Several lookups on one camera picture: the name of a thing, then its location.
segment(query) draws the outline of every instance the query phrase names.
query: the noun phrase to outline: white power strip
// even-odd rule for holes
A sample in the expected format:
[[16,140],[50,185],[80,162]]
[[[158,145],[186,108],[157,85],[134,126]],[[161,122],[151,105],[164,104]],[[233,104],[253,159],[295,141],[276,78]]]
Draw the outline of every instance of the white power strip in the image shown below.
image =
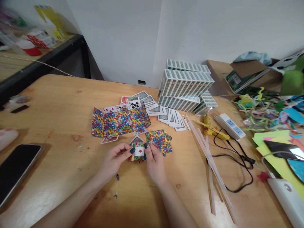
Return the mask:
[[227,114],[221,114],[214,116],[215,120],[225,129],[228,134],[235,140],[243,138],[246,134],[227,116]]
[[284,179],[269,178],[268,183],[294,228],[304,228],[304,202],[294,187]]

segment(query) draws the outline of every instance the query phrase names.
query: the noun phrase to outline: black cable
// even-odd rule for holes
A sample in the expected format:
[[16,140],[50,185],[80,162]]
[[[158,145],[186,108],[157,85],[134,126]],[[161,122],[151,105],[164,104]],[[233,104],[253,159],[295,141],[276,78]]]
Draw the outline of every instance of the black cable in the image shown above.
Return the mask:
[[[234,161],[235,161],[236,163],[238,163],[239,165],[243,166],[243,167],[247,170],[247,172],[249,173],[249,175],[251,176],[251,181],[250,181],[249,183],[244,184],[243,186],[239,187],[239,188],[236,189],[236,190],[230,190],[230,189],[225,185],[225,187],[226,187],[226,189],[227,189],[228,191],[230,191],[230,192],[232,192],[232,193],[238,193],[238,192],[240,192],[243,188],[245,188],[246,186],[251,185],[251,184],[253,183],[253,176],[252,176],[251,173],[249,172],[249,169],[253,169],[253,163],[254,163],[255,161],[247,156],[247,154],[245,153],[245,151],[244,151],[243,147],[241,146],[241,144],[240,144],[237,140],[235,140],[234,138],[232,138],[229,134],[228,134],[228,135],[229,135],[234,141],[236,141],[236,142],[238,143],[239,147],[241,148],[241,151],[243,152],[243,154],[244,154],[245,156],[243,156],[243,155],[241,155],[240,153],[238,153],[238,151],[231,145],[231,143],[229,142],[229,140],[227,140],[227,143],[232,147],[233,150],[228,149],[228,148],[225,148],[225,147],[221,147],[221,146],[217,145],[216,142],[215,142],[215,138],[217,138],[218,135],[219,135],[219,134],[217,134],[217,135],[214,137],[214,139],[213,139],[214,144],[215,144],[217,147],[220,147],[220,148],[223,148],[223,149],[226,149],[226,150],[230,150],[230,151],[232,151],[232,152],[238,154],[239,157],[241,158],[243,164],[240,163],[238,160],[236,160],[234,157],[232,157],[231,155],[228,155],[228,154],[212,155],[212,157],[227,156],[227,157],[231,158],[232,160],[234,160]],[[247,167],[247,166],[246,166],[245,160],[247,160],[247,161],[250,163],[250,167]]]

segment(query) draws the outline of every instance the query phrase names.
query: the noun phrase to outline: wall socket hole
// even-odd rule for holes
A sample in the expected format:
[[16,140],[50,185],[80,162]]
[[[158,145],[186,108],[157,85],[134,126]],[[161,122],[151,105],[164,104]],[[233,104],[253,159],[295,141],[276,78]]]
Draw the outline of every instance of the wall socket hole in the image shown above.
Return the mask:
[[146,85],[146,81],[138,80],[137,82],[141,86],[145,86]]

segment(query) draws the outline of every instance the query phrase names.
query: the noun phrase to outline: white wall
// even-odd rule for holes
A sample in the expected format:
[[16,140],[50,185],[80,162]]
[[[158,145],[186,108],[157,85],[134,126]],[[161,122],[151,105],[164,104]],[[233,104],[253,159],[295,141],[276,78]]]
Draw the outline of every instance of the white wall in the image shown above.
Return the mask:
[[162,0],[67,0],[105,80],[152,78]]
[[283,58],[304,48],[303,0],[8,0],[36,20],[35,4],[82,33],[105,80],[159,87],[167,58],[231,62],[246,51]]
[[232,62],[246,51],[281,59],[304,47],[303,0],[163,0],[153,77],[167,58]]

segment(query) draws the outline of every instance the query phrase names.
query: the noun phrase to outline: smartphone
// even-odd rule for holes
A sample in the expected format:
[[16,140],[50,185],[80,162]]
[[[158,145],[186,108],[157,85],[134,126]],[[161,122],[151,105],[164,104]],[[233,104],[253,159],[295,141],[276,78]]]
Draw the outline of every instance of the smartphone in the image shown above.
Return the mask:
[[0,165],[0,211],[17,191],[18,185],[22,183],[42,152],[41,145],[22,144],[17,146]]
[[273,141],[267,141],[264,140],[268,148],[271,152],[280,152],[280,151],[287,151],[291,153],[277,153],[274,154],[274,156],[279,158],[285,158],[285,159],[292,159],[292,160],[298,160],[298,161],[304,161],[302,158],[298,157],[301,156],[304,158],[304,152],[293,144],[287,144],[287,143],[281,143],[281,142],[273,142]]

